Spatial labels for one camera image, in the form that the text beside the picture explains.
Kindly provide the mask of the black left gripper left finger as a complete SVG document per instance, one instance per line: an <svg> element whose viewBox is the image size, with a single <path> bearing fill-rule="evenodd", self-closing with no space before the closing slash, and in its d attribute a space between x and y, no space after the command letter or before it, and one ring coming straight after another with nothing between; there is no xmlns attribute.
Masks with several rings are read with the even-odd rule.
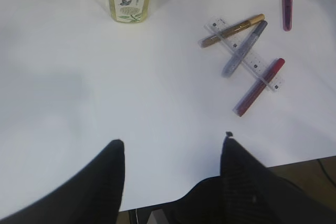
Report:
<svg viewBox="0 0 336 224"><path fill-rule="evenodd" d="M124 143L113 140L70 180L1 223L116 223L124 180Z"/></svg>

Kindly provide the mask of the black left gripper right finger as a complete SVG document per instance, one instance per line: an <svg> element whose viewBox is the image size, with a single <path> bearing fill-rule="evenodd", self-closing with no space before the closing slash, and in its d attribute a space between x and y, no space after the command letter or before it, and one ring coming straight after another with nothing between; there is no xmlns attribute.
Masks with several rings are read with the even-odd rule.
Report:
<svg viewBox="0 0 336 224"><path fill-rule="evenodd" d="M335 223L335 211L280 178L226 132L220 159L225 223Z"/></svg>

